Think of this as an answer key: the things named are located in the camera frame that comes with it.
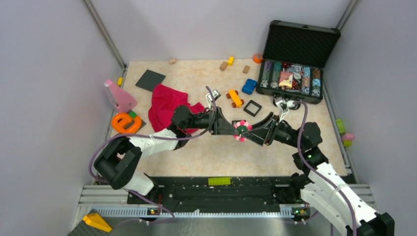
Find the pink flower brooch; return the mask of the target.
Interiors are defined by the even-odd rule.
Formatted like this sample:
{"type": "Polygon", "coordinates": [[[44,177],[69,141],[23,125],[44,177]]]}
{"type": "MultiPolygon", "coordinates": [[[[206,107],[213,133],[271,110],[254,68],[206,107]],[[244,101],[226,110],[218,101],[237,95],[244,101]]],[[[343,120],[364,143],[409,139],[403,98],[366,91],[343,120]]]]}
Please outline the pink flower brooch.
{"type": "Polygon", "coordinates": [[[243,133],[252,130],[252,126],[246,121],[246,120],[242,120],[241,122],[241,126],[235,128],[238,131],[237,135],[234,135],[234,138],[238,141],[238,142],[244,142],[246,141],[246,138],[243,137],[243,133]]]}

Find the magenta garment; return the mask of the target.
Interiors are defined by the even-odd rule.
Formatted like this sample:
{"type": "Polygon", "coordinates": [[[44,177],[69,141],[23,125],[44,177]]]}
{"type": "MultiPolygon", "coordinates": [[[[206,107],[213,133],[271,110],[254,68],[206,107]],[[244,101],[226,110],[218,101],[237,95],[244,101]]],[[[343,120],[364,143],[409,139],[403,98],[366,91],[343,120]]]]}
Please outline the magenta garment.
{"type": "Polygon", "coordinates": [[[200,102],[191,105],[188,102],[188,94],[185,92],[162,84],[158,84],[154,88],[148,118],[155,132],[159,132],[171,124],[174,110],[180,105],[185,105],[193,114],[203,112],[205,109],[200,102]]]}

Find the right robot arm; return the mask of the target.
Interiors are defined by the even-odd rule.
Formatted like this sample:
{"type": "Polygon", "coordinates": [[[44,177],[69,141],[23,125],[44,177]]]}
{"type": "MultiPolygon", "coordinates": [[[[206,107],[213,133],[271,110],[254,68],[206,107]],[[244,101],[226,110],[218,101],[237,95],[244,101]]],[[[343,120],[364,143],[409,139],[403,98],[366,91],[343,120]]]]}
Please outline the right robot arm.
{"type": "Polygon", "coordinates": [[[312,204],[343,236],[392,236],[394,219],[386,213],[378,213],[359,197],[335,171],[320,151],[320,129],[303,116],[298,130],[279,119],[270,118],[266,123],[250,125],[245,121],[235,124],[237,140],[279,141],[296,147],[293,158],[303,174],[294,178],[288,189],[289,198],[295,203],[312,204]]]}

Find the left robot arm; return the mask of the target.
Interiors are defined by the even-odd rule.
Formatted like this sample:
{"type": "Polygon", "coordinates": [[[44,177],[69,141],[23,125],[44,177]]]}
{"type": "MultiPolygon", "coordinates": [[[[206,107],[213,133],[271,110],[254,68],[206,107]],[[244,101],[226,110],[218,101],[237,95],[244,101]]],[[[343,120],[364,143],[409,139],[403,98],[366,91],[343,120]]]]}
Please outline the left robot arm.
{"type": "Polygon", "coordinates": [[[119,135],[112,138],[96,157],[93,167],[115,190],[126,189],[139,193],[145,203],[157,199],[155,183],[137,171],[142,157],[176,150],[187,144],[193,136],[188,129],[202,129],[212,135],[238,136],[239,131],[226,121],[219,107],[194,114],[185,105],[174,110],[171,124],[151,135],[119,135]]]}

